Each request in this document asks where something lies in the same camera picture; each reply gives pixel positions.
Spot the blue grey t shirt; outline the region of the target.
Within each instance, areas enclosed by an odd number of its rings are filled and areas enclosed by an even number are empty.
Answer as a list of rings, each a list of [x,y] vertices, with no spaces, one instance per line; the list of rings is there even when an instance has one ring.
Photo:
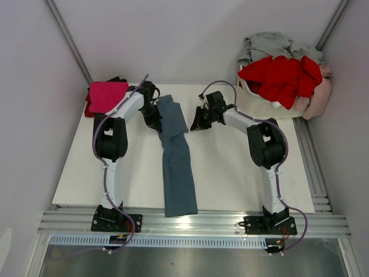
[[[185,139],[188,128],[181,106],[171,95],[160,97],[157,106],[162,116],[159,139],[163,147],[165,216],[170,218],[197,214],[190,149]]]

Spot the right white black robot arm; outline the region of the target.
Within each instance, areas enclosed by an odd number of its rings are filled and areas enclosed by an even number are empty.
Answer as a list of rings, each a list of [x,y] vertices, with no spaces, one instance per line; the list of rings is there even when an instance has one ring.
[[[265,193],[262,215],[246,216],[239,226],[251,235],[282,234],[283,224],[290,219],[290,215],[289,208],[283,204],[279,173],[288,156],[288,146],[278,123],[273,118],[255,119],[239,111],[235,104],[226,104],[220,91],[201,95],[200,98],[205,103],[196,108],[190,130],[207,130],[212,123],[218,122],[244,133],[251,160],[262,174]]]

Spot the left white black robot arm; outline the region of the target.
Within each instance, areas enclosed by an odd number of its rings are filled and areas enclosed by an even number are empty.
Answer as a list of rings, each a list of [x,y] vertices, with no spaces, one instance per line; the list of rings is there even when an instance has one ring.
[[[120,102],[94,118],[93,154],[103,164],[103,195],[96,214],[111,231],[119,231],[126,216],[118,178],[119,166],[128,149],[126,124],[139,111],[147,127],[162,132],[156,93],[160,94],[158,87],[144,80],[138,86],[128,87]]]

